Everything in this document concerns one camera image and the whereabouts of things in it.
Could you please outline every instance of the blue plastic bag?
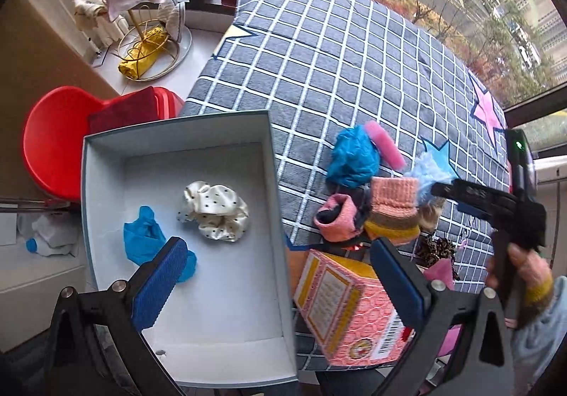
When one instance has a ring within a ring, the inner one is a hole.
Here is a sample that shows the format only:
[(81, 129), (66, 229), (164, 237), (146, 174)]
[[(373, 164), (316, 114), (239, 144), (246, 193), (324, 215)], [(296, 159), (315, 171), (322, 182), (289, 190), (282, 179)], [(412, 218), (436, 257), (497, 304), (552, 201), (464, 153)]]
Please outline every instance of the blue plastic bag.
[(368, 183), (378, 171), (380, 154), (362, 126), (337, 135), (327, 180), (347, 188)]
[[(124, 249), (128, 260), (136, 265), (149, 262), (165, 245), (165, 236), (154, 220), (154, 211), (148, 206), (140, 207), (140, 216), (132, 223), (124, 223)], [(187, 252), (187, 263), (181, 272), (178, 283), (188, 280), (195, 273), (197, 256)]]
[(431, 194), (431, 187), (435, 182), (450, 183), (451, 175), (441, 169), (435, 162), (431, 152), (423, 152), (413, 161), (413, 169), (404, 174), (419, 180), (417, 188), (417, 205), (432, 203), (435, 196)]

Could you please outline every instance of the barcode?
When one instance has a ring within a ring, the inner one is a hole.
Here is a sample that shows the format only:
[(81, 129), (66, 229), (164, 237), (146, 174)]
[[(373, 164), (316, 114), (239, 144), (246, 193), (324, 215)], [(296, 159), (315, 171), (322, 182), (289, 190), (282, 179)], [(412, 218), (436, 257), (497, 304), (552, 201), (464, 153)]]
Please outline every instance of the barcode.
[(402, 323), (402, 320), (398, 316), (398, 313), (396, 313), (396, 310), (393, 310), (386, 331), (381, 337), (381, 341), (376, 346), (374, 353), (372, 353), (371, 359), (382, 359), (388, 357), (403, 328), (404, 324)]

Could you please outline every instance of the bed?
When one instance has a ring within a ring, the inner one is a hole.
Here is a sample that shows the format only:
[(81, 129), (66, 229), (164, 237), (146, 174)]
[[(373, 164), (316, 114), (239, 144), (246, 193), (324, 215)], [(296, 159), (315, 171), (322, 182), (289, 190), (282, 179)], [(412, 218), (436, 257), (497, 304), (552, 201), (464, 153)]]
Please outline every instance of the bed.
[[(181, 116), (269, 109), (282, 221), (295, 249), (317, 246), (337, 133), (378, 121), (411, 167), (424, 150), (455, 177), (508, 189), (502, 109), (452, 52), (371, 0), (238, 0)], [(379, 175), (399, 176), (381, 166)], [(464, 245), (457, 290), (477, 292), (490, 227), (447, 202), (437, 233)], [(413, 259), (415, 242), (400, 251)], [(297, 316), (298, 368), (333, 370)]]

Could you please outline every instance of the blue gripper pad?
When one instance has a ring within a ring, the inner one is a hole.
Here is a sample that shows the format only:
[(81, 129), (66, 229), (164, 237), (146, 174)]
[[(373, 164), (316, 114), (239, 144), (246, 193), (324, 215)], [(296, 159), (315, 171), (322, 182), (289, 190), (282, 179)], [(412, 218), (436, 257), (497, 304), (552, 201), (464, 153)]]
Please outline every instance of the blue gripper pad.
[(187, 262), (185, 241), (177, 238), (172, 248), (167, 250), (168, 246), (169, 243), (163, 246), (151, 262), (148, 262), (155, 264), (155, 268), (132, 300), (132, 324), (139, 333), (154, 325), (175, 282), (185, 268)]
[[(398, 260), (390, 253), (386, 244), (380, 239), (372, 242), (370, 263), (404, 325), (415, 331), (421, 330), (425, 321), (426, 309), (429, 307), (426, 303), (429, 302), (425, 301), (426, 299), (420, 294), (409, 274), (406, 273)], [(415, 269), (417, 274), (425, 280), (416, 266), (408, 268)]]

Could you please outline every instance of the red towel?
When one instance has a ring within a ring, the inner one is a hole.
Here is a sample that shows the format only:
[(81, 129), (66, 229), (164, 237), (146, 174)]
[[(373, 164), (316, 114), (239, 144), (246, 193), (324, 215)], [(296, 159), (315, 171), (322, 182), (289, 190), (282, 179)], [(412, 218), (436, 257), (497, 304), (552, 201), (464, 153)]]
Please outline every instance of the red towel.
[(157, 121), (158, 107), (152, 86), (118, 97), (106, 108), (89, 115), (89, 134)]

